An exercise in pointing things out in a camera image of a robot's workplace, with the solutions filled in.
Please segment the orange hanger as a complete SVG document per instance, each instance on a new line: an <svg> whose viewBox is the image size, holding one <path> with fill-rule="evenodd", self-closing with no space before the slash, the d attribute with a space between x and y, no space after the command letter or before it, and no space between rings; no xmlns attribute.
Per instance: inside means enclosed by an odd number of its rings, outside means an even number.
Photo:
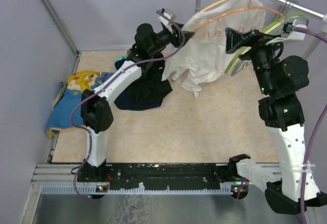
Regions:
<svg viewBox="0 0 327 224"><path fill-rule="evenodd" d="M206 12L196 13L188 21L188 27L198 39L224 37L227 27L241 31L261 30L267 12L282 16L258 0L230 0Z"/></svg>

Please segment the cream hanger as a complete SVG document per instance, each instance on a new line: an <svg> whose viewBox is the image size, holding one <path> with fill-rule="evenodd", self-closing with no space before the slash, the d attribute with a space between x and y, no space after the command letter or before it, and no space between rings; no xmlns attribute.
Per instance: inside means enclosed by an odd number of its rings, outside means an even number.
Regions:
<svg viewBox="0 0 327 224"><path fill-rule="evenodd" d="M267 26L262 28L262 32L265 34L270 35L279 35L283 32L283 27L286 22L296 22L301 23L302 25L306 25L306 27L309 24L309 19L307 16L305 16L303 13L290 13L284 16L281 16L277 18L272 23L268 24ZM250 61L244 61L239 58L240 55L246 53L250 50L250 47L242 47L240 48L228 64L227 68L225 69L225 74L230 74L231 76L236 75L240 71L242 71L245 67L251 65Z"/></svg>

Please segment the off-white t-shirt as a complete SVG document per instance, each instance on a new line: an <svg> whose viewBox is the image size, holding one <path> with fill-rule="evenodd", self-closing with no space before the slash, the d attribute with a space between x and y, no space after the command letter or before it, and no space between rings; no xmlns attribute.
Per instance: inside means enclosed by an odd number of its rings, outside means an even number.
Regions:
<svg viewBox="0 0 327 224"><path fill-rule="evenodd" d="M191 31L188 21L182 30ZM233 55L225 53L226 36L198 39L195 35L166 61L161 79L171 78L175 81L187 72L188 75L180 86L197 97L204 84L213 82L224 74Z"/></svg>

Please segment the teal t-shirt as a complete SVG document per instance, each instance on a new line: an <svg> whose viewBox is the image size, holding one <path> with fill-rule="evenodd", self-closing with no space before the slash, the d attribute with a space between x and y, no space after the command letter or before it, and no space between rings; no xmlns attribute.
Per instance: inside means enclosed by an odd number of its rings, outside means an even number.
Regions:
<svg viewBox="0 0 327 224"><path fill-rule="evenodd" d="M116 70L118 70L119 68L121 68L121 66L123 65L123 63L126 61L126 58L128 57L128 55L123 55L119 58L117 58L114 62L114 67Z"/></svg>

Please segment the mint green hanger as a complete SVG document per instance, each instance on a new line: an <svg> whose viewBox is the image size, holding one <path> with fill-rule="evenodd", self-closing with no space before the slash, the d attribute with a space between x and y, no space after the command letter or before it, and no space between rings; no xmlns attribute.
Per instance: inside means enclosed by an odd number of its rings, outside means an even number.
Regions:
<svg viewBox="0 0 327 224"><path fill-rule="evenodd" d="M234 57L225 73L234 76L250 64L259 69L278 63L285 43L304 40L305 34L294 32L292 28L306 29L308 25L309 18L303 13L291 13L278 17L261 30L226 28L225 52L234 54Z"/></svg>

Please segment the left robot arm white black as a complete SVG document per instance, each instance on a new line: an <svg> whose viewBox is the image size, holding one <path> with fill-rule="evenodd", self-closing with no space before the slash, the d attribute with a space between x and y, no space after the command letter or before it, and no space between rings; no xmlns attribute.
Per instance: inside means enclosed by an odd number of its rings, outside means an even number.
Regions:
<svg viewBox="0 0 327 224"><path fill-rule="evenodd" d="M162 51L172 44L178 51L194 36L183 31L182 25L173 22L170 27L155 33L153 27L144 23L138 26L131 53L120 69L96 89L82 92L81 117L83 129L88 132L88 151L84 164L90 165L88 175L99 182L106 177L105 132L112 125L111 104L133 82L148 73L153 62L165 60Z"/></svg>

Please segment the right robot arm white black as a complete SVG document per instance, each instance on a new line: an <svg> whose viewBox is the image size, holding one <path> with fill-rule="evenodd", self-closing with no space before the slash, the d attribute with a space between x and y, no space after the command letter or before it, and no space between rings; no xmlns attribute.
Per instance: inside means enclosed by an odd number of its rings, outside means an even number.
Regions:
<svg viewBox="0 0 327 224"><path fill-rule="evenodd" d="M281 175L264 170L247 155L230 158L228 175L234 181L245 178L265 195L270 208L279 214L296 215L307 207L326 205L326 194L315 183L305 143L305 117L296 92L309 84L308 62L299 56L279 57L284 42L292 36L269 35L259 30L246 33L225 30L227 54L242 47L240 55L249 60L264 98L259 101L259 115L273 136Z"/></svg>

